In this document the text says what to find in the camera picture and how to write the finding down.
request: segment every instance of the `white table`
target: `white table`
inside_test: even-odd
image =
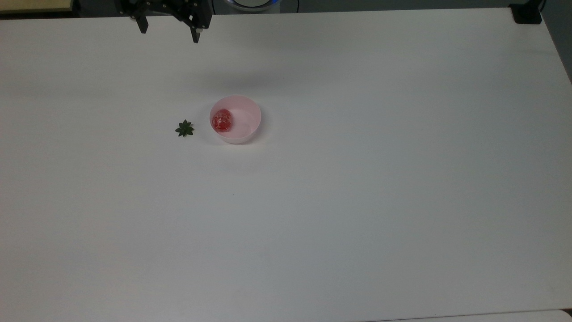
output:
[[[509,9],[0,21],[0,320],[572,307],[572,87]],[[259,136],[210,129],[220,98]],[[196,134],[178,138],[177,123]]]
[[[401,320],[405,322],[571,322],[564,311],[513,312],[469,316],[434,317],[427,319]]]

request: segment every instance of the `table surface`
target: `table surface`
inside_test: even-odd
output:
[[[544,24],[149,23],[0,21],[0,320],[572,307],[572,86]],[[240,146],[208,120],[232,94],[263,112]]]
[[[402,320],[410,322],[572,322],[564,311],[517,312]]]

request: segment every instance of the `succulent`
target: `succulent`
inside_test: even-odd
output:
[[[179,128],[175,130],[175,132],[179,133],[179,136],[185,137],[187,135],[193,135],[194,128],[192,128],[190,122],[184,120],[182,123],[179,123]]]

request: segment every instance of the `black bracket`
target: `black bracket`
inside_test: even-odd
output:
[[[538,6],[543,0],[529,0],[524,5],[509,5],[513,11],[514,22],[526,25],[540,25],[542,17]]]
[[[213,16],[209,0],[115,0],[117,11],[137,22],[141,33],[149,27],[148,13],[170,14],[190,27],[193,42],[197,43],[203,29]]]

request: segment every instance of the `black robotic claw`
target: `black robotic claw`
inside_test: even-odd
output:
[[[190,27],[195,43],[213,16],[209,0],[115,0],[115,5],[119,14],[137,22],[141,33],[146,33],[149,27],[148,12],[170,14]]]

